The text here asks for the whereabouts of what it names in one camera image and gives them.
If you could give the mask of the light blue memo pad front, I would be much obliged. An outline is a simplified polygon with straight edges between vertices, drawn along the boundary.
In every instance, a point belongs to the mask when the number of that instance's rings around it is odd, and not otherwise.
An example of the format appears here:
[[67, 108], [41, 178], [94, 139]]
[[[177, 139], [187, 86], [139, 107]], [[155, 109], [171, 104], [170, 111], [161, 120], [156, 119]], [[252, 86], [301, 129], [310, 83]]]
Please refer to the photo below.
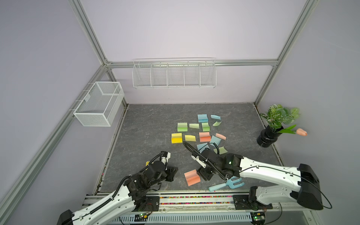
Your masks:
[[198, 144], [196, 147], [197, 147], [197, 150], [198, 150], [200, 153], [202, 153], [205, 149], [207, 149], [207, 148], [209, 149], [209, 148], [210, 148], [207, 142], [206, 142], [206, 143], [202, 143], [202, 144]]

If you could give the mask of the light green memo pad front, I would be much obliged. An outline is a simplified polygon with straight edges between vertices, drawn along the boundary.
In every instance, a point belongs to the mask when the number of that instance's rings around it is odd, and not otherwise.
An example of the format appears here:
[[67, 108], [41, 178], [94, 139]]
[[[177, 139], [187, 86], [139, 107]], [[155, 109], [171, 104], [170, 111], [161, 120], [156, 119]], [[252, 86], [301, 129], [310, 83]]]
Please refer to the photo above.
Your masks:
[[178, 132], [187, 132], [188, 131], [188, 124], [186, 122], [178, 123], [177, 124], [177, 131]]

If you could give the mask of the salmon memo pad front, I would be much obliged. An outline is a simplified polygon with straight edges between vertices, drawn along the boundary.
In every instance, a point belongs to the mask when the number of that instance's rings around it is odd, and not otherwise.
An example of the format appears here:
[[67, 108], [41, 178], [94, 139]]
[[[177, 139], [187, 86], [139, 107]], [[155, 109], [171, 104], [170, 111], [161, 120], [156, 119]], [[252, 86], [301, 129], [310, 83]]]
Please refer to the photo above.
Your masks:
[[199, 141], [200, 142], [210, 142], [212, 139], [210, 132], [199, 132]]

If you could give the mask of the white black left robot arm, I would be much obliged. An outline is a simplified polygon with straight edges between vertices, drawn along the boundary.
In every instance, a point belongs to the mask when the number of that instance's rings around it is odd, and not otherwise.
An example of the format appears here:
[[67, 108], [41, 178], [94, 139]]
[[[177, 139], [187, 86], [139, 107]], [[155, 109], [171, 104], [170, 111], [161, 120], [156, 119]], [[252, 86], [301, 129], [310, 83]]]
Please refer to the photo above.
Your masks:
[[76, 212], [63, 212], [57, 224], [106, 225], [120, 215], [130, 213], [134, 209], [143, 209], [147, 202], [146, 194], [152, 186], [163, 181], [172, 182], [177, 172], [177, 167], [155, 161], [141, 172], [123, 178], [114, 192], [91, 206]]

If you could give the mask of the light blue memo pad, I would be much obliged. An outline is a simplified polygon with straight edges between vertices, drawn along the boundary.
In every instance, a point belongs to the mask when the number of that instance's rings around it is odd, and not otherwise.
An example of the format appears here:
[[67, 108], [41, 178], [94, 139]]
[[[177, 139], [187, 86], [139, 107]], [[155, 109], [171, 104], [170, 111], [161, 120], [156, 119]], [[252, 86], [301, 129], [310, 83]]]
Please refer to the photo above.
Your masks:
[[206, 143], [202, 143], [202, 144], [198, 144], [196, 147], [197, 147], [197, 150], [198, 150], [200, 153], [202, 153], [205, 149], [207, 149], [207, 148], [209, 149], [209, 148], [210, 148], [207, 142], [206, 142]]
[[209, 121], [207, 114], [198, 114], [197, 118], [199, 123], [206, 123]]

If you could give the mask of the torn light green page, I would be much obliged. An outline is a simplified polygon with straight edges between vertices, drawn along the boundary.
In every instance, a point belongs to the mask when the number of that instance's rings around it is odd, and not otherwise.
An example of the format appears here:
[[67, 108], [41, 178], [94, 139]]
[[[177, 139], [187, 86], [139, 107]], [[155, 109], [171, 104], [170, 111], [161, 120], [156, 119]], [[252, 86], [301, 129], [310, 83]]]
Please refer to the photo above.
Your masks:
[[199, 128], [200, 128], [200, 125], [199, 125], [198, 123], [190, 123], [190, 124], [189, 124], [189, 127], [190, 127], [190, 128], [199, 129]]
[[219, 148], [215, 148], [213, 149], [214, 152], [218, 155], [222, 155], [222, 154], [225, 154], [225, 153], [228, 153], [228, 151], [224, 148], [224, 147], [219, 147]]
[[214, 127], [217, 127], [217, 126], [219, 126], [221, 123], [222, 123], [222, 121], [216, 121], [216, 122], [213, 124], [213, 126], [214, 126]]

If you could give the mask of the torn yellow page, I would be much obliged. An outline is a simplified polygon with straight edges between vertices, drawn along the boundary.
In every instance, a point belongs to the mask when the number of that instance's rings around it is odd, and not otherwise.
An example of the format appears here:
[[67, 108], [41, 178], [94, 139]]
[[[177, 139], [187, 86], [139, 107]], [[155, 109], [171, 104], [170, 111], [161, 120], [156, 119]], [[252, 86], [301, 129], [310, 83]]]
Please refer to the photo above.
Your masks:
[[193, 135], [185, 135], [185, 141], [187, 141], [187, 142], [196, 142], [197, 139], [196, 139], [196, 136], [193, 136]]

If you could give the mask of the torn light blue page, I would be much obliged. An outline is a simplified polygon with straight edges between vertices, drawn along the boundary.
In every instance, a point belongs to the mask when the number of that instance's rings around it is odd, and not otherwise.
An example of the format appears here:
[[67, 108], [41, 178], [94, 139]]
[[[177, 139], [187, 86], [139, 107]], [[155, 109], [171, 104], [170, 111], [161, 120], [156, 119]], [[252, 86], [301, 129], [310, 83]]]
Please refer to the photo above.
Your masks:
[[218, 138], [218, 137], [216, 137], [216, 136], [212, 136], [211, 137], [211, 141], [210, 141], [210, 145], [212, 145], [212, 146], [219, 146], [219, 144], [220, 144], [220, 142], [221, 142], [221, 138]]
[[215, 120], [221, 120], [221, 117], [217, 115], [211, 115], [211, 118]]

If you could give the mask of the light green memo pad small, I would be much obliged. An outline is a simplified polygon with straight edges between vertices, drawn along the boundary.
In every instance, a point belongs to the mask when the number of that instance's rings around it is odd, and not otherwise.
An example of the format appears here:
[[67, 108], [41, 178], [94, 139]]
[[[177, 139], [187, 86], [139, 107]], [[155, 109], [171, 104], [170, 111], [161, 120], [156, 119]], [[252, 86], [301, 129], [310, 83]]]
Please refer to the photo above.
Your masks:
[[209, 132], [210, 131], [210, 126], [208, 122], [203, 122], [202, 123], [202, 131], [203, 132]]

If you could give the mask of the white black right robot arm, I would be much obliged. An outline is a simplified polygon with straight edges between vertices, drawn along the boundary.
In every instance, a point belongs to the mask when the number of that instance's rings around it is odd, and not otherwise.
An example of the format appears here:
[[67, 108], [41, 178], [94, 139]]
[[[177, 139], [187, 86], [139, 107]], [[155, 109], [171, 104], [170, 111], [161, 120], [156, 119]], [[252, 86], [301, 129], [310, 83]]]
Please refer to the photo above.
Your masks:
[[238, 154], [227, 153], [221, 156], [210, 149], [195, 151], [191, 157], [200, 164], [197, 173], [206, 181], [217, 174], [225, 180], [232, 177], [252, 178], [272, 183], [269, 187], [250, 188], [247, 202], [251, 208], [272, 203], [296, 202], [307, 209], [324, 209], [319, 179], [309, 165], [276, 166]]

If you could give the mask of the red memo pad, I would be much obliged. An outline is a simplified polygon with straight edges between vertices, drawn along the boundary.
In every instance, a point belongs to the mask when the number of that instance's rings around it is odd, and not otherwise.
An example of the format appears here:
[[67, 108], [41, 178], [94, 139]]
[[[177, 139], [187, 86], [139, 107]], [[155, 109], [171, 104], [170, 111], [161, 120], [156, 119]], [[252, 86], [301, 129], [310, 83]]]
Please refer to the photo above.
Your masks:
[[188, 186], [192, 186], [194, 184], [201, 182], [201, 178], [197, 174], [197, 170], [192, 170], [192, 171], [186, 172], [186, 173], [184, 173], [184, 176], [185, 176]]

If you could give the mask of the torn salmon page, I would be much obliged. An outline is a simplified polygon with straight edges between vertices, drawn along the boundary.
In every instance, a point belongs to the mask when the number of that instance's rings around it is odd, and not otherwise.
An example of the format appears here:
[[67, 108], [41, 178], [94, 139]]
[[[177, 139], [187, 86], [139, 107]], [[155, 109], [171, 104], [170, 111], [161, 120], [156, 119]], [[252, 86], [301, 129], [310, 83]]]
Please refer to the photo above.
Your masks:
[[227, 139], [227, 137], [225, 137], [224, 135], [219, 134], [219, 133], [216, 133], [215, 137], [220, 138], [220, 139], [222, 139], [222, 140], [226, 140], [226, 139]]

